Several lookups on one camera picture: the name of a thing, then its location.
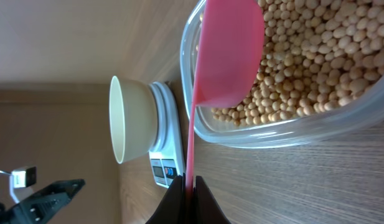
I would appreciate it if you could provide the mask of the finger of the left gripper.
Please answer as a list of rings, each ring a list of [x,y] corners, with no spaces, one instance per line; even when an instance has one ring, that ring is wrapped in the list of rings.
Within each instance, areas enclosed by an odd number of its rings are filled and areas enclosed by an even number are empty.
[[[53,182],[22,201],[22,210],[28,218],[52,218],[73,200],[84,185],[84,179]]]

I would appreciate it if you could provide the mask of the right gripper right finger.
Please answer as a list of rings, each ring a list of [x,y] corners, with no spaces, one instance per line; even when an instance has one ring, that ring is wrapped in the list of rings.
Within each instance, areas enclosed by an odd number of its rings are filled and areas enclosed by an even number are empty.
[[[195,180],[191,223],[230,224],[202,176]]]

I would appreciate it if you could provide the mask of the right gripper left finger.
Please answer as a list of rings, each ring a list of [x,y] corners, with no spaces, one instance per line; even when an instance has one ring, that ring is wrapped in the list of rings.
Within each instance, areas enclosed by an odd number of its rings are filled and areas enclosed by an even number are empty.
[[[185,175],[173,179],[161,202],[146,224],[185,223]]]

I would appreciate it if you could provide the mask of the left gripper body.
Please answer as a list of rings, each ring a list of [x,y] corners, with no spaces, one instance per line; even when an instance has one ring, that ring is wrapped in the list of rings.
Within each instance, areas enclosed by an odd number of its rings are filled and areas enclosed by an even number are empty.
[[[28,200],[15,204],[9,210],[0,202],[0,224],[33,224],[28,208]]]

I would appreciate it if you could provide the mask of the pink plastic scoop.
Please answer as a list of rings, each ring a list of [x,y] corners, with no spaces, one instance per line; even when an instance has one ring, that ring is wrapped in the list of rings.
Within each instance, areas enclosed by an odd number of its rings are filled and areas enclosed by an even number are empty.
[[[262,10],[255,0],[207,0],[204,8],[189,119],[185,196],[194,188],[196,107],[228,108],[251,89],[265,40]]]

